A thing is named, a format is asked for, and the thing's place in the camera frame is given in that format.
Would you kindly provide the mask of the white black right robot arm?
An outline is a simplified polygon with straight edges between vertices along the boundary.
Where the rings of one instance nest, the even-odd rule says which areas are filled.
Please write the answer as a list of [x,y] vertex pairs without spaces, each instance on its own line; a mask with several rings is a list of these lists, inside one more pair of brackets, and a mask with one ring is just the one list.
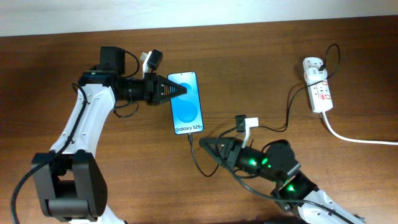
[[[300,171],[301,164],[288,141],[266,144],[262,150],[246,146],[235,138],[202,138],[199,144],[233,178],[251,193],[274,201],[281,210],[293,213],[305,223],[362,224],[363,217],[338,205],[326,192]],[[263,194],[244,182],[262,178],[273,182],[275,189]]]

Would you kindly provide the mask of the blue Galaxy S25+ smartphone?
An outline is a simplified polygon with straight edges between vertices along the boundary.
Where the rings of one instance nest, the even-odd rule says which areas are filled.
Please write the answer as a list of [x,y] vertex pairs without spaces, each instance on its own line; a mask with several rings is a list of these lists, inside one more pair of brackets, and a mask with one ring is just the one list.
[[195,72],[171,73],[167,77],[187,89],[186,94],[171,99],[176,135],[199,133],[204,130],[200,93]]

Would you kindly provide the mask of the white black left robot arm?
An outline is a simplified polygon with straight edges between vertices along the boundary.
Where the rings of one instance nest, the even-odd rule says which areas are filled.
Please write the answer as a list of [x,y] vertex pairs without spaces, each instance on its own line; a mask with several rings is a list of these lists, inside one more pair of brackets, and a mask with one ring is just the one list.
[[108,189],[95,154],[110,113],[144,101],[157,106],[187,89],[156,74],[162,53],[144,56],[142,78],[125,74],[127,51],[102,46],[99,64],[85,71],[73,84],[75,107],[62,135],[48,153],[32,160],[32,176],[43,214],[65,223],[123,223],[109,208]]

